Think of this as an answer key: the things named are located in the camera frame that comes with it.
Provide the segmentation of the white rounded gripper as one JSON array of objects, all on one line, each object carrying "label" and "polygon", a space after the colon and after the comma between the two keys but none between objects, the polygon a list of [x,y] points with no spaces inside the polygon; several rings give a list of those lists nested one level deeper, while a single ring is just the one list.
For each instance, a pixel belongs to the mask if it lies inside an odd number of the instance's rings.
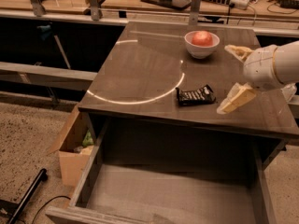
[{"label": "white rounded gripper", "polygon": [[278,46],[270,45],[253,51],[248,47],[227,45],[224,49],[244,63],[243,74],[248,83],[234,84],[217,108],[218,114],[231,113],[250,102],[256,97],[256,90],[270,91],[284,87],[275,70],[275,52]]}]

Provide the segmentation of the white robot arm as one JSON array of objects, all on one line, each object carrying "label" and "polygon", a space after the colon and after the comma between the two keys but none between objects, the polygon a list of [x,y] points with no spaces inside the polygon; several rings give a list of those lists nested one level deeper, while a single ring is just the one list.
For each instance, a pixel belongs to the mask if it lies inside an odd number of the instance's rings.
[{"label": "white robot arm", "polygon": [[243,63],[246,83],[235,83],[217,108],[228,114],[253,100],[259,91],[284,89],[299,82],[299,42],[283,46],[270,45],[256,50],[227,45],[224,48]]}]

